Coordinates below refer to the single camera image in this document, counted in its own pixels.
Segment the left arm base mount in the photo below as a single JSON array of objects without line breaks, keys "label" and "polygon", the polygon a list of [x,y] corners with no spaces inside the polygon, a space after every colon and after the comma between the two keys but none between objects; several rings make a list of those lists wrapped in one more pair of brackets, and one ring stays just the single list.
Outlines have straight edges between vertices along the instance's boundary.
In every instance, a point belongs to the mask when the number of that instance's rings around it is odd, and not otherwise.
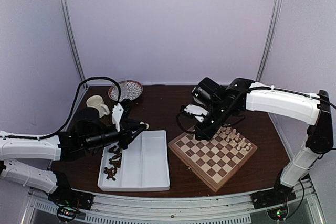
[{"label": "left arm base mount", "polygon": [[48,199],[57,205],[74,208],[75,210],[90,210],[94,195],[81,191],[71,190],[47,194]]}]

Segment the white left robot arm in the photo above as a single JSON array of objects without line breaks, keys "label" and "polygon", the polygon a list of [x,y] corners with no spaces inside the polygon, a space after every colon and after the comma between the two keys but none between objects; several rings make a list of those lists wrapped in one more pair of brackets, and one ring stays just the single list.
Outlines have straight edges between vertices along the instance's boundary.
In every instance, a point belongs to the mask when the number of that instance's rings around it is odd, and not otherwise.
[{"label": "white left robot arm", "polygon": [[100,121],[95,108],[84,108],[75,115],[71,131],[49,135],[14,135],[1,132],[1,178],[34,187],[56,196],[64,205],[76,197],[64,173],[42,170],[19,162],[20,159],[49,159],[72,162],[92,150],[117,144],[126,149],[149,125],[128,118],[128,110],[118,106],[112,113],[112,125]]}]

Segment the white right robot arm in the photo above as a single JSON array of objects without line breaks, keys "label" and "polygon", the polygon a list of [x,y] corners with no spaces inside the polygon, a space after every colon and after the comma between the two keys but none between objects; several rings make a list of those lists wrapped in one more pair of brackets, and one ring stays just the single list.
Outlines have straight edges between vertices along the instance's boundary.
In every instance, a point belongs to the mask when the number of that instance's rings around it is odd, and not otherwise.
[{"label": "white right robot arm", "polygon": [[[335,75],[309,74],[263,78],[268,85],[280,88],[318,92],[326,90],[335,103]],[[276,173],[299,150],[305,140],[307,125],[289,117],[264,112],[246,112],[247,118],[237,125],[239,132],[258,146],[257,153],[219,192],[242,193],[271,187]]]}]

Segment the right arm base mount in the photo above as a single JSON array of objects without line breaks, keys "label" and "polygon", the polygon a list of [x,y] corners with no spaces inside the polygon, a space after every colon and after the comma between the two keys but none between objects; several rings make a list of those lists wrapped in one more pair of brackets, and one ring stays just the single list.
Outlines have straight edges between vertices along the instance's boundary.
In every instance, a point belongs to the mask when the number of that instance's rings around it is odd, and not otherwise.
[{"label": "right arm base mount", "polygon": [[289,192],[288,194],[275,191],[273,189],[257,191],[251,194],[252,203],[254,209],[268,208],[275,205],[284,205],[288,201],[296,199],[296,194],[294,192]]}]

